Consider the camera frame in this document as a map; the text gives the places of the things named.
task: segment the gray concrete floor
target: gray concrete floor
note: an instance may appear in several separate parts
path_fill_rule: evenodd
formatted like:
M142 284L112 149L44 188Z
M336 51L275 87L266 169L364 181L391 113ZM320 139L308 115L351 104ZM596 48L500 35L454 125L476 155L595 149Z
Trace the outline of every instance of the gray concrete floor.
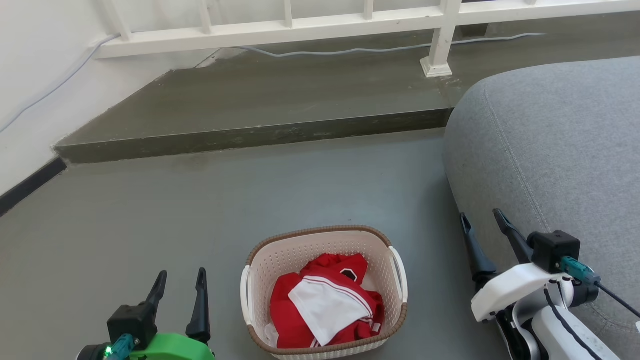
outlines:
M120 304L168 271L157 325L184 333L199 266L209 276L218 359L272 359L239 301L250 251L308 227L365 224L402 255L409 313L386 345L354 359L508 359L475 323L442 130L73 167L0 218L0 348L7 359L72 359L108 340Z

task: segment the laundry basket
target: laundry basket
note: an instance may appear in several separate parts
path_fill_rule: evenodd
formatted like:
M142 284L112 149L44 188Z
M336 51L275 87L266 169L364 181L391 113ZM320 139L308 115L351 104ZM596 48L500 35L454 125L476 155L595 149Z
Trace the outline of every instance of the laundry basket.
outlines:
M268 345L264 327L271 321L269 304L276 280L299 272L309 261L324 254L362 254L369 263L365 280L383 298L385 319L380 335L340 345L283 349ZM274 236L260 243L249 255L240 282L244 321L256 344L271 355L286 360L335 359L373 350L384 344L402 326L408 297L402 259L381 232L366 226L331 226Z

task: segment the wire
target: wire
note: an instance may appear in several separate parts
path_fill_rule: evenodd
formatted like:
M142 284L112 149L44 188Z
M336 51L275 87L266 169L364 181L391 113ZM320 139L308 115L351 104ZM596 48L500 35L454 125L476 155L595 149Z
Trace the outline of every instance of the wire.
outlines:
M631 311L634 315L636 315L637 317L640 318L640 313L638 312L638 310L634 309L631 305L627 304L627 302L625 302L624 300L622 300L621 298L619 298L616 294L613 293L613 291L605 288L602 284L600 284L600 281L596 281L593 283L595 286L598 286L600 289L602 289L602 291L606 292L607 294L609 294L610 297L612 297L615 301L619 302L622 306L626 307L629 311Z
M491 42L491 41L508 41L515 40L517 38L523 37L535 37L539 35L538 33L525 33L520 35L515 35L513 37L501 37L501 38L475 38L470 40L459 40L454 41L451 45L460 45L460 44L471 44L474 42ZM431 47L431 44L421 44L421 45L413 45L413 46L403 46L403 47L394 47L392 49L351 49L345 51L332 51L329 53L318 53L315 51L295 51L293 53L285 53L285 54L273 54L265 50L257 49L253 46L237 46L236 49L243 49L249 51L255 51L256 53L264 54L271 56L272 58L286 58L288 56L297 56L297 55L317 55L317 56L336 56L336 55L345 55L351 53L391 53L393 51L402 51L402 50L412 50L412 49L420 49L422 47Z
M559 281L556 284L558 285L558 292L560 293L560 299L562 299L562 303L564 304L564 307L568 309L571 304L569 304L569 305L566 304L566 300L564 299L564 295L562 295L563 294L562 285L560 285Z
M556 318L562 323L562 326L564 327L564 329L567 330L569 334L573 336L575 341L577 341L578 344L580 344L580 346L582 346L585 350L587 350L587 352L589 352L589 355L591 355L593 359L602 360L602 358L598 356L598 354L593 352L593 350L589 347L589 345L587 345L582 339L578 337L578 334L576 334L575 331L573 331L571 326L566 322L566 320L562 317L562 315L560 315L560 312L558 311L558 309L556 309L556 305L551 300L551 295L549 295L549 290L546 288L545 288L545 297L547 298L547 303L551 307L551 310L553 310L554 314L556 315Z
M76 75L77 72L80 71L80 69L82 69L86 65L86 63L89 62L89 60L91 60L91 57L93 56L93 54L95 54L96 51L98 51L100 46L102 46L103 44L105 44L105 43L107 43L107 42L109 42L109 41L111 41L111 40L113 40L115 38L118 38L118 37L120 37L120 35L111 35L111 36L105 38L104 40L100 41L95 47L93 47L93 49L91 50L91 53L89 53L89 55L87 55L85 58L83 58L82 61L79 63L79 65L76 66L71 71L71 73L61 83L57 84L52 90L47 92L45 95L39 97L36 101L32 102L30 105L25 106L22 109L18 110L16 112L16 114L9 119L8 122L6 122L4 125L2 125L2 127L0 127L0 133L2 133L4 130L6 130L7 127L11 126L11 124L13 124L16 120L18 120L20 115L22 115L25 111L29 110L34 105L38 104L40 101L43 101L44 99L46 99L49 95L53 94L62 85L67 83L67 81L69 81L69 79L74 77L74 75Z
M513 37L476 38L476 39L470 39L470 40L454 41L451 44L452 45L460 45L460 44L471 44L471 43L474 43L474 42L508 41L508 40L515 40L515 39L518 39L518 38L533 37L533 36L538 36L538 35L544 35L544 34L525 33L525 34L515 35ZM107 42L109 42L109 41L111 41L111 40L113 40L115 38L118 38L118 37L120 37L120 35L111 35L111 36L105 38L104 40L100 41L93 48L91 53L87 57L85 57L82 60L82 62L61 83L57 84L52 90L50 90L45 95L43 95L40 98L38 98L36 101L32 102L30 105L25 106L22 109L18 110L15 113L15 115L12 116L9 119L9 121L7 121L4 125L2 125L0 127L0 133L2 133L4 130L6 130L7 127L11 126L11 124L13 124L16 120L18 120L18 118L25 111L29 110L34 105L38 104L40 101L43 101L44 99L46 99L49 95L53 94L57 89L59 89L62 85L64 85L65 83L67 83L67 81L69 81L72 77L74 77L74 75L76 75L77 72L79 72L86 65L86 63L89 62L89 60L91 60L91 57L95 54L96 51L98 51L100 46L102 46L105 43L107 43ZM237 46L236 49L255 51L256 53L265 54L265 55L271 56L273 58L286 58L288 56L296 56L296 55L335 56L335 55L345 55L345 54L351 54L351 53L391 53L392 51L420 49L421 47L431 47L431 44L421 44L421 45L414 45L414 46L395 47L393 49L351 49L351 50L345 50L345 51L334 51L334 52L331 52L331 53L317 53L317 52L313 52L313 51L296 51L296 52L293 52L293 53L273 54L273 53L270 53L268 51L260 50L260 49L257 49L255 47L252 47L252 46Z

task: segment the railing post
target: railing post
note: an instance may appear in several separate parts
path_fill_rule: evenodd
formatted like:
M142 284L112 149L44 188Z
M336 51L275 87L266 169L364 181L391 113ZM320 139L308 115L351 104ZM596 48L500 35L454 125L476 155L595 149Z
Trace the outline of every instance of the railing post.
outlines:
M131 41L131 30L129 29L129 25L124 21L120 10L118 10L115 0L104 0L104 7L116 31L120 33L122 40Z
M364 0L364 19L365 20L373 20L373 1L374 0Z
M207 0L198 0L200 2L200 22L202 23L202 32L205 34L211 34L211 18L209 17L209 8L207 7Z
M284 0L284 26L293 28L293 14L291 13L291 0Z
M440 9L444 15L443 24L441 28L435 29L433 32L429 57L420 60L427 78L451 75L447 59L453 41L453 33L456 31L461 3L462 0L440 0Z

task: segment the white fabric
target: white fabric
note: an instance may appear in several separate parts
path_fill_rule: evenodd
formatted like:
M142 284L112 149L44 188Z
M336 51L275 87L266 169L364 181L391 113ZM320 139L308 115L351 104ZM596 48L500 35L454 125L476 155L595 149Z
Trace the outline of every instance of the white fabric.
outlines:
M324 277L305 276L289 293L320 346L362 318L371 318L369 304L355 291L336 285Z
M280 335L276 330L276 326L273 325L272 322L268 323L267 326L264 327L264 335L267 337L267 345L270 347L278 347L278 338Z
M364 275L364 278L362 279L362 285L360 285L360 287L365 291L375 291L376 293L380 292L378 291L376 282L368 272Z

